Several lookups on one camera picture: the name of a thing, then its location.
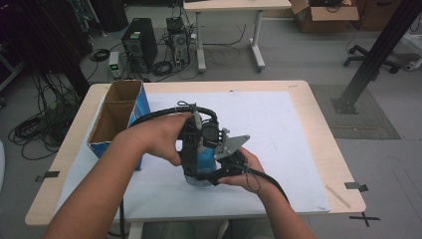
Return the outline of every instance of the cardboard box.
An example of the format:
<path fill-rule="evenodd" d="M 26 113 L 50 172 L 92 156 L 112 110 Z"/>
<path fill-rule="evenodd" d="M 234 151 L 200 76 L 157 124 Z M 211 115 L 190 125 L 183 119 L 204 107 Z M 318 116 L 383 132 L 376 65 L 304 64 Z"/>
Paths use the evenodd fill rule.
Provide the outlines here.
<path fill-rule="evenodd" d="M 88 147 L 100 158 L 114 137 L 134 120 L 150 113 L 142 81 L 116 81 L 111 84 L 100 108 Z M 140 170 L 141 159 L 136 167 Z"/>
<path fill-rule="evenodd" d="M 311 7 L 307 0 L 291 0 L 294 19 L 301 32 L 337 33 L 343 32 L 349 21 L 357 21 L 357 8 L 351 0 L 344 0 L 341 6 Z"/>
<path fill-rule="evenodd" d="M 352 25 L 359 31 L 382 31 L 402 0 L 354 0 L 359 20 Z"/>

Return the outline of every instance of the person's left hand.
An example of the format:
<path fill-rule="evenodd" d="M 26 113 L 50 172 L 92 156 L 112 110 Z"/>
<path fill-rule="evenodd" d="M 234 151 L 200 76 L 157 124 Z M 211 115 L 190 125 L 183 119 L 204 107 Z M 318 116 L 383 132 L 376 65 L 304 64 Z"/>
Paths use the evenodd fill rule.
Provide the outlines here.
<path fill-rule="evenodd" d="M 181 159 L 176 150 L 177 137 L 191 116 L 192 113 L 182 113 L 159 117 L 130 127 L 128 131 L 135 133 L 134 138 L 139 138 L 139 142 L 144 143 L 147 153 L 178 166 Z"/>

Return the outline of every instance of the white paper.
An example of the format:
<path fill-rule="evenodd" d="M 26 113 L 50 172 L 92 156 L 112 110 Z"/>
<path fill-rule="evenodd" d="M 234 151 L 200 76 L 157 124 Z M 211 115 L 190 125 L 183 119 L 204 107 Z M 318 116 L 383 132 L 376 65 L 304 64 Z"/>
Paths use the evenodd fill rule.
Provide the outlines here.
<path fill-rule="evenodd" d="M 289 93 L 180 93 L 148 94 L 147 97 L 153 112 L 173 108 L 178 101 L 196 103 L 198 107 L 214 111 L 220 129 L 229 129 L 230 136 L 248 134 L 251 137 L 244 146 L 260 158 L 266 173 L 281 184 L 296 212 L 330 211 Z M 70 169 L 58 208 L 98 160 L 86 144 L 91 130 L 92 126 Z M 255 194 L 228 185 L 190 186 L 184 179 L 181 166 L 174 167 L 148 154 L 143 157 L 142 170 L 136 171 L 129 183 L 124 209 L 127 220 L 265 214 Z"/>

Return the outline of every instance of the black tape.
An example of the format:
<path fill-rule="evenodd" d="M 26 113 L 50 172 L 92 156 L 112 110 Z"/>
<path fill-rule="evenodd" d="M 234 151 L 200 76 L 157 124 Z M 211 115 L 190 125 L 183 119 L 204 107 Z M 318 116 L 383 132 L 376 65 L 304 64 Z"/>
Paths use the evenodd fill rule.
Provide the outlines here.
<path fill-rule="evenodd" d="M 381 219 L 379 217 L 367 217 L 365 215 L 365 212 L 362 212 L 362 216 L 361 217 L 357 217 L 357 216 L 349 216 L 348 218 L 350 219 L 357 219 L 357 220 L 364 220 L 366 227 L 369 227 L 369 220 L 374 220 L 374 221 L 380 221 Z"/>
<path fill-rule="evenodd" d="M 360 185 L 358 182 L 345 182 L 344 185 L 347 189 L 359 189 L 359 192 L 369 190 L 366 184 Z"/>
<path fill-rule="evenodd" d="M 38 175 L 37 178 L 35 178 L 36 182 L 43 182 L 45 178 L 48 177 L 58 177 L 60 171 L 46 171 L 43 176 Z"/>

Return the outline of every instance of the table leg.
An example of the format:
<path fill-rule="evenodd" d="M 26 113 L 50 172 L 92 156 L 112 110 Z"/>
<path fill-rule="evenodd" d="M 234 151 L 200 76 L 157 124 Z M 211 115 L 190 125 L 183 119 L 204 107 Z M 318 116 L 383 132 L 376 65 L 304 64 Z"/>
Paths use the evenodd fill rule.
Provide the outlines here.
<path fill-rule="evenodd" d="M 200 12 L 196 12 L 196 37 L 198 41 L 198 46 L 196 48 L 196 55 L 198 58 L 198 71 L 199 73 L 204 73 L 207 67 L 205 66 L 204 46 L 202 45 Z"/>
<path fill-rule="evenodd" d="M 143 222 L 132 222 L 130 224 L 128 239 L 142 239 Z"/>
<path fill-rule="evenodd" d="M 260 35 L 262 17 L 263 17 L 263 10 L 257 11 L 257 17 L 255 19 L 254 38 L 250 39 L 251 47 L 254 52 L 255 59 L 257 60 L 258 72 L 261 72 L 261 70 L 265 68 L 264 59 L 263 59 L 263 56 L 261 55 L 260 48 L 258 47 L 258 38 Z"/>

